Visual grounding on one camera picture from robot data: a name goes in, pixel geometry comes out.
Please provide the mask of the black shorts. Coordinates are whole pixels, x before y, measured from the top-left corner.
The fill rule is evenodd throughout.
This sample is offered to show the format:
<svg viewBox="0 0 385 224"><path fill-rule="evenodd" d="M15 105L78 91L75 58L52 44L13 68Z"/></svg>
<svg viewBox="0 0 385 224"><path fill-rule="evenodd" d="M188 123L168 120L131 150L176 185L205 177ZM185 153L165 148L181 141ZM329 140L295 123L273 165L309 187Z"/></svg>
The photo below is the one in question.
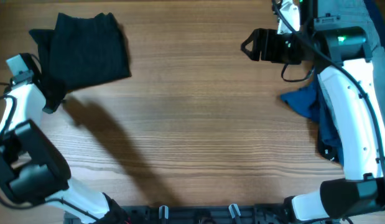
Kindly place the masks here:
<svg viewBox="0 0 385 224"><path fill-rule="evenodd" d="M84 19L59 13L54 29L31 29L45 78L66 91L131 76L123 32L112 13Z"/></svg>

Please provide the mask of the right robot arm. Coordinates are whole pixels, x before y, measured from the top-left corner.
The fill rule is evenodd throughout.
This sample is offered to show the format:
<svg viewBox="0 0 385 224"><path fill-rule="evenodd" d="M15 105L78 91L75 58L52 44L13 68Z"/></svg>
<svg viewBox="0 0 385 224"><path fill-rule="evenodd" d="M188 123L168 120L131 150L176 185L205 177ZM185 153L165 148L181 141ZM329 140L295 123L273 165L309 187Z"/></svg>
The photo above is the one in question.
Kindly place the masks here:
<svg viewBox="0 0 385 224"><path fill-rule="evenodd" d="M378 36L364 4L273 1L272 11L278 27L254 30L241 50L284 67L312 62L311 84L282 99L318 122L320 154L344 173L286 198L274 216L281 223L315 223L385 212L385 125L374 82Z"/></svg>

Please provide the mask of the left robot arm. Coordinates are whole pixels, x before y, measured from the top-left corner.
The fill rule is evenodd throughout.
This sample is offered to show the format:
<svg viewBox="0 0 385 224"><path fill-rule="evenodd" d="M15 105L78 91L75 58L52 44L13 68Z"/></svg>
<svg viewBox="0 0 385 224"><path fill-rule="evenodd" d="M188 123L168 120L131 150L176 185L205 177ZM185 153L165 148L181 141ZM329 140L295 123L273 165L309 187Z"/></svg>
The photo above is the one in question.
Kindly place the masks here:
<svg viewBox="0 0 385 224"><path fill-rule="evenodd" d="M18 54L6 63L12 78L0 96L6 103L0 122L0 204L13 210L48 205L82 223L130 223L115 200L72 177L67 161L40 129L47 95L33 56Z"/></svg>

